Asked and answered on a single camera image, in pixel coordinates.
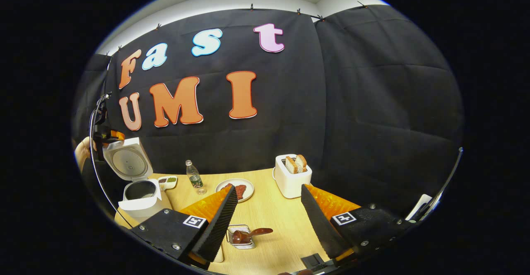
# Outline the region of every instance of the table surface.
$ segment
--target table surface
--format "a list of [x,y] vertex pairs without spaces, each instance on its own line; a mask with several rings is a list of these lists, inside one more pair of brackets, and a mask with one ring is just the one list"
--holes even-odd
[[[150,179],[157,179],[166,174],[153,174]],[[276,181],[272,178],[272,168],[243,173],[201,175],[207,189],[206,194],[197,195],[186,175],[178,177],[176,187],[166,190],[163,201],[171,203],[178,211],[215,192],[216,186],[226,179],[247,179],[254,185],[254,194],[246,201],[238,203],[230,224],[246,224],[250,230],[267,227],[273,233],[254,238],[254,249],[239,250],[223,239],[224,261],[210,263],[208,271],[230,275],[277,275],[279,273],[305,269],[301,258],[318,253],[327,261],[324,252],[311,226],[300,198],[285,198]],[[138,222],[118,208],[120,213],[137,226]],[[118,214],[114,220],[127,228],[129,226]]]

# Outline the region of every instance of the plate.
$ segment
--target plate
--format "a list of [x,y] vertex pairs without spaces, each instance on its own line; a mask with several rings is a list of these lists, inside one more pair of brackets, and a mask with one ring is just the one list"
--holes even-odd
[[254,194],[254,185],[252,185],[252,183],[250,183],[250,181],[247,179],[227,179],[217,185],[217,187],[215,188],[215,192],[219,192],[224,186],[227,186],[229,183],[233,186],[246,185],[246,190],[245,192],[243,192],[243,199],[238,200],[237,203],[246,201],[248,198],[250,198],[250,196],[252,196],[252,194]]

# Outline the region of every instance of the white rice cooker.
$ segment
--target white rice cooker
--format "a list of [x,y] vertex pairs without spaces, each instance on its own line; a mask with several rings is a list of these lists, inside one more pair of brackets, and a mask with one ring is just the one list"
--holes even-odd
[[123,201],[118,202],[123,211],[141,223],[164,209],[158,180],[148,179],[153,167],[140,138],[110,143],[104,158],[120,178],[132,182],[123,190]]

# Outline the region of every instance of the plastic water bottle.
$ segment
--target plastic water bottle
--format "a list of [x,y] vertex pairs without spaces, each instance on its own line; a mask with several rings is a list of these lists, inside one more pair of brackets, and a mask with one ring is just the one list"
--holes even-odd
[[197,168],[193,166],[191,160],[186,160],[186,174],[188,175],[191,185],[193,188],[195,188],[197,194],[205,194],[206,188],[204,188],[199,171],[197,171]]

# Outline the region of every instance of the wire basket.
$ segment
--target wire basket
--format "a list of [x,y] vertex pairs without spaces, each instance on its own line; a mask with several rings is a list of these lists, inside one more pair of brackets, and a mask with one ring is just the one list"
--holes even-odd
[[236,247],[237,249],[252,249],[256,247],[256,244],[254,241],[252,241],[252,237],[250,237],[250,243],[248,244],[233,244],[232,243],[232,236],[236,230],[240,230],[241,232],[250,233],[250,228],[246,224],[231,224],[229,225],[227,231],[226,231],[226,241],[230,243],[233,247]]

